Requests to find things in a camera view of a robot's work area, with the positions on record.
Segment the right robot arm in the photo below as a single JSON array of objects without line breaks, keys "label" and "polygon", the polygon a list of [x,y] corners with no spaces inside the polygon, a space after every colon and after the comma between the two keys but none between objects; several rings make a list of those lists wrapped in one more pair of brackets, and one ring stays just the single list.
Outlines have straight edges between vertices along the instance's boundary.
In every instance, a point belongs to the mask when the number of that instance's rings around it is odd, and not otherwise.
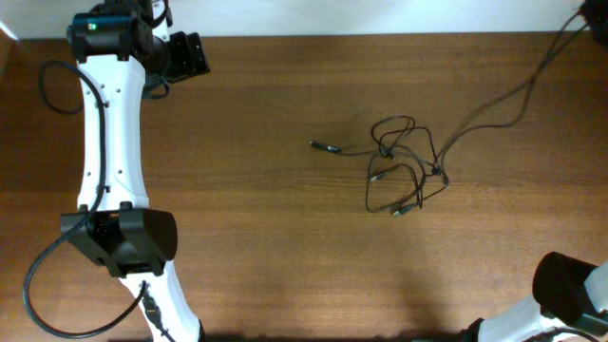
[{"label": "right robot arm", "polygon": [[[475,109],[446,143],[451,147],[457,139],[479,129],[508,128],[517,124],[525,114],[536,82],[541,73],[564,50],[570,40],[559,43],[566,28],[581,16],[594,41],[607,45],[607,3],[586,0],[559,29],[537,69],[519,87]],[[524,90],[522,109],[507,123],[469,126],[482,112],[508,97]],[[551,252],[539,263],[533,276],[532,294],[508,311],[492,318],[479,318],[459,332],[454,341],[558,341],[578,336],[598,341],[607,335],[607,266],[596,266],[579,259]]]}]

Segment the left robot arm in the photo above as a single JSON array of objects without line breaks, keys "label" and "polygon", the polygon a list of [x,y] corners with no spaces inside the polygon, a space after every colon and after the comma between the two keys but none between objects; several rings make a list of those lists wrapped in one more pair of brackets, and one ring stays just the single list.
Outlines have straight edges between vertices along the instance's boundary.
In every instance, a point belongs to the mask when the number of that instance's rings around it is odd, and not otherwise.
[{"label": "left robot arm", "polygon": [[85,165],[69,242],[136,297],[155,341],[203,341],[174,259],[177,223],[153,210],[142,171],[141,103],[208,72],[196,33],[169,33],[165,1],[104,1],[74,16],[68,41],[84,95]]}]

